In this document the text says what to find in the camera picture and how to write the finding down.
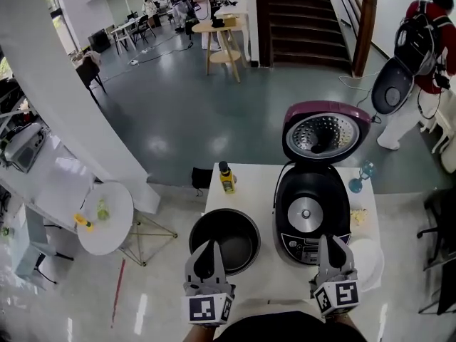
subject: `backpack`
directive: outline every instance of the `backpack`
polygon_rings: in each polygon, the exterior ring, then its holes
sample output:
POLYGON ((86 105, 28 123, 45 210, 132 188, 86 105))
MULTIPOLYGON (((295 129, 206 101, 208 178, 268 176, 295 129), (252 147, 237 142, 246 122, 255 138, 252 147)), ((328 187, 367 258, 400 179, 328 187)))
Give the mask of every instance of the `backpack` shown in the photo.
POLYGON ((429 21, 427 1, 420 1, 411 18, 404 18, 395 37, 394 56, 413 76, 428 75, 435 70, 440 55, 440 28, 451 24, 447 16, 429 21))

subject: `white table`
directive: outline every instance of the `white table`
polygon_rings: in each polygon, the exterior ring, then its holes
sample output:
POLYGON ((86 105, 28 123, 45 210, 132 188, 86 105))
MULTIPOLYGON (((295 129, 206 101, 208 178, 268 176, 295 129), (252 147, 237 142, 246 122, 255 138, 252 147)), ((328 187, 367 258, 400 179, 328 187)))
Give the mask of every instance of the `white table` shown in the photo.
POLYGON ((133 199, 119 182, 105 182, 86 198, 82 214, 93 223, 93 230, 78 224, 78 237, 84 249, 94 255, 114 252, 125 241, 133 223, 133 199), (109 212, 107 220, 97 220, 98 200, 104 199, 109 212))
POLYGON ((124 41, 125 39, 128 39, 132 45, 132 47, 135 49, 136 51, 136 45, 133 43, 133 40, 130 36, 130 29, 126 29, 128 27, 130 27, 132 24, 136 24, 143 16, 139 16, 135 19, 132 19, 131 21, 125 23, 125 24, 122 24, 121 26, 118 26, 116 29, 114 29, 113 31, 111 31, 111 34, 115 34, 115 44, 117 45, 117 47, 119 48, 119 52, 122 53, 122 44, 120 44, 120 41, 124 41), (122 37, 122 38, 119 38, 119 32, 122 31, 122 29, 125 29, 125 36, 122 37))
POLYGON ((0 185, 35 212, 76 233, 73 215, 81 208, 95 176, 51 131, 28 173, 0 167, 0 185))
MULTIPOLYGON (((255 262, 242 273, 229 277, 236 284, 236 303, 246 299, 297 300, 310 297, 309 280, 315 277, 316 266, 292 266, 283 261, 274 245, 272 215, 274 188, 282 166, 242 165, 230 163, 237 177, 236 193, 224 193, 219 180, 218 164, 214 165, 206 212, 219 208, 238 209, 250 216, 261 236, 261 249, 255 262)), ((346 185, 353 177, 358 177, 358 168, 337 167, 346 185)), ((370 180, 363 182, 363 190, 353 194, 347 188, 352 209, 368 210, 367 220, 359 227, 351 229, 352 236, 364 234, 380 245, 377 209, 370 180)))
POLYGON ((217 18, 223 18, 226 15, 234 15, 241 22, 242 36, 244 37, 244 55, 245 59, 250 62, 249 55, 249 27, 247 26, 247 6, 239 1, 236 6, 222 6, 218 11, 215 12, 217 18))

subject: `white floor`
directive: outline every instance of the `white floor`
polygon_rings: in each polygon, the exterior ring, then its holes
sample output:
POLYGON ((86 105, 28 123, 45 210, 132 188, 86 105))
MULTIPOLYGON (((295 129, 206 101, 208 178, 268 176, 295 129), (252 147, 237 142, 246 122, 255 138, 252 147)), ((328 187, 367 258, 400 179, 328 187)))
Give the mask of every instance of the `white floor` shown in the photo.
MULTIPOLYGON (((438 268, 423 272, 432 247, 432 236, 416 238, 428 227, 419 195, 376 197, 385 271, 380 289, 363 295, 351 316, 371 341, 378 341, 380 310, 385 312, 383 342, 449 341, 456 328, 456 314, 420 316, 418 309, 429 302, 430 289, 438 282, 438 268)), ((36 289, 11 274, 9 247, 0 240, 0 314, 12 341, 27 342, 124 342, 181 341, 189 326, 180 318, 184 265, 188 236, 204 211, 197 202, 164 201, 155 220, 174 229, 179 237, 149 262, 139 267, 127 259, 120 285, 117 311, 113 306, 122 259, 120 252, 91 256, 76 236, 48 229, 50 242, 75 261, 47 258, 42 271, 59 284, 36 289)), ((164 241, 148 239, 146 253, 164 241)))

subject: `purple rice cooker lid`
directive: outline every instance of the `purple rice cooker lid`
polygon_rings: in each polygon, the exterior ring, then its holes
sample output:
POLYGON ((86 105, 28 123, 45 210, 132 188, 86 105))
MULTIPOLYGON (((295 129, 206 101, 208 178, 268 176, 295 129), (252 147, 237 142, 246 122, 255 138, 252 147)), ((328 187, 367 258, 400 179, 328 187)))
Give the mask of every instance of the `purple rice cooker lid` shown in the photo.
POLYGON ((282 147, 296 162, 340 162, 364 141, 370 123, 369 114, 352 105, 334 101, 297 103, 286 112, 282 147))

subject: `red line on floor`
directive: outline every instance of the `red line on floor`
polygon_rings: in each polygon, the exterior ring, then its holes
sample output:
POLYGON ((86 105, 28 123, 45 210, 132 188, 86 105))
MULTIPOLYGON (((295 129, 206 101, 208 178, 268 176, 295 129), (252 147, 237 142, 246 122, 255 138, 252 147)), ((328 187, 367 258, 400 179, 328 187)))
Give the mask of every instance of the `red line on floor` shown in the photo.
POLYGON ((117 289, 115 290, 115 299, 114 299, 113 318, 112 318, 112 322, 111 322, 111 328, 114 327, 115 311, 117 309, 117 302, 119 301, 120 285, 122 284, 122 276, 123 276, 124 268, 125 268, 125 259, 122 259, 122 266, 120 267, 119 279, 117 281, 117 289))

